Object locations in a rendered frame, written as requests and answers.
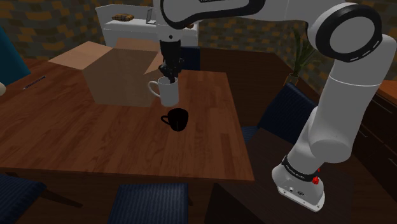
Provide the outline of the open cardboard box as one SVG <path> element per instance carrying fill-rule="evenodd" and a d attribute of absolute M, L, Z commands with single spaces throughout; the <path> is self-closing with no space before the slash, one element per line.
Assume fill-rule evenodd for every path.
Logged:
<path fill-rule="evenodd" d="M 119 38 L 115 47 L 87 41 L 50 62 L 82 71 L 97 104 L 150 107 L 148 83 L 162 77 L 160 43 Z"/>

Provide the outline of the potted green plant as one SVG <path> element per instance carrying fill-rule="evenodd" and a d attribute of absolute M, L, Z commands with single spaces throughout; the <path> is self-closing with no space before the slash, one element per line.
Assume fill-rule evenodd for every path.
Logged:
<path fill-rule="evenodd" d="M 301 34 L 297 29 L 293 28 L 293 34 L 296 50 L 293 72 L 288 74 L 284 81 L 284 85 L 287 83 L 296 85 L 298 83 L 300 71 L 311 62 L 311 57 L 316 51 L 316 49 L 311 46 L 308 39 L 301 38 Z"/>

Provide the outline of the white shelf unit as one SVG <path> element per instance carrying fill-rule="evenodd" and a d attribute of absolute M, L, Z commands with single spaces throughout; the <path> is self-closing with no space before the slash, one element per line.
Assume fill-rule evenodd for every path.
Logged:
<path fill-rule="evenodd" d="M 148 39 L 158 41 L 156 10 L 150 6 L 134 6 L 125 4 L 109 4 L 96 7 L 104 40 L 107 46 L 114 47 L 119 38 Z M 119 13 L 133 15 L 128 22 L 112 19 Z"/>

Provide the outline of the black mug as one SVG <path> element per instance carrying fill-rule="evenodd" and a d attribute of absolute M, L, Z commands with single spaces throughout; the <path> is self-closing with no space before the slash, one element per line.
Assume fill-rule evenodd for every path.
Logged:
<path fill-rule="evenodd" d="M 182 108 L 174 108 L 166 115 L 161 116 L 161 121 L 171 127 L 173 131 L 180 132 L 186 128 L 188 123 L 188 112 Z"/>

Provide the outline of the dark wooden sideboard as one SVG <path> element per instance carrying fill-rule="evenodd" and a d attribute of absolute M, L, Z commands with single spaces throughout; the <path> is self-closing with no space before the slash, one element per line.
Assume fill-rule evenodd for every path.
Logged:
<path fill-rule="evenodd" d="M 397 81 L 383 81 L 359 128 L 354 156 L 397 201 Z"/>

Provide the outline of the dark blue chair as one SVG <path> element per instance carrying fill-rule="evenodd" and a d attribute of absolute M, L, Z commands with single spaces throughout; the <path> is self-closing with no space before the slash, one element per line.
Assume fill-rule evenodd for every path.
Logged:
<path fill-rule="evenodd" d="M 200 48 L 198 46 L 182 46 L 181 58 L 184 60 L 182 69 L 200 70 Z"/>
<path fill-rule="evenodd" d="M 107 224 L 188 224 L 188 184 L 120 185 Z"/>
<path fill-rule="evenodd" d="M 281 139 L 295 144 L 307 119 L 317 104 L 292 83 L 287 83 L 266 108 L 255 126 L 242 127 L 245 143 L 259 129 L 265 129 Z"/>
<path fill-rule="evenodd" d="M 15 224 L 45 190 L 44 183 L 0 174 L 0 224 Z"/>

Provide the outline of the dark pen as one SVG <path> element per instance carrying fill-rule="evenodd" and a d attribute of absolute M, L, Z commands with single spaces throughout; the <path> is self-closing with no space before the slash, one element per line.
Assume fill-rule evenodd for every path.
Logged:
<path fill-rule="evenodd" d="M 31 82 L 30 84 L 26 85 L 22 90 L 25 90 L 25 89 L 33 86 L 34 84 L 36 84 L 37 82 L 39 82 L 39 81 L 41 81 L 41 80 L 43 80 L 45 78 L 46 78 L 46 76 L 42 76 L 42 77 L 38 78 L 37 80 L 35 80 L 35 81 Z"/>

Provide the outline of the dark robot stand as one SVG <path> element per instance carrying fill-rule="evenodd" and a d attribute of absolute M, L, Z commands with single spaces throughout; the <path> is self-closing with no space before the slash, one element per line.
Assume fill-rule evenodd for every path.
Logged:
<path fill-rule="evenodd" d="M 247 143 L 255 182 L 219 183 L 212 189 L 205 224 L 352 224 L 352 178 L 331 164 L 321 166 L 325 202 L 318 212 L 282 196 L 272 180 L 272 169 L 292 145 L 260 129 Z"/>

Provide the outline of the white mug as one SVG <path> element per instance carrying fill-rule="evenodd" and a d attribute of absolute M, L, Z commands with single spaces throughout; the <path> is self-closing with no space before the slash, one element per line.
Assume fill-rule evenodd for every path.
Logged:
<path fill-rule="evenodd" d="M 158 87 L 158 92 L 155 92 L 152 89 L 153 85 Z M 175 106 L 179 102 L 179 86 L 177 78 L 174 79 L 173 83 L 171 83 L 165 76 L 159 78 L 157 81 L 149 81 L 148 89 L 154 96 L 160 99 L 161 104 L 165 107 Z"/>

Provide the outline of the wooden dining table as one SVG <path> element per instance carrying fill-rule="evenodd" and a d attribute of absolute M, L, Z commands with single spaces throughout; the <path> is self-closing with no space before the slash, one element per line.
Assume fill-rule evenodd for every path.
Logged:
<path fill-rule="evenodd" d="M 179 107 L 189 118 L 175 132 L 161 121 L 168 109 L 159 100 L 147 108 L 100 105 L 81 71 L 26 64 L 30 75 L 0 97 L 0 172 L 45 183 L 253 183 L 226 74 L 180 74 Z"/>

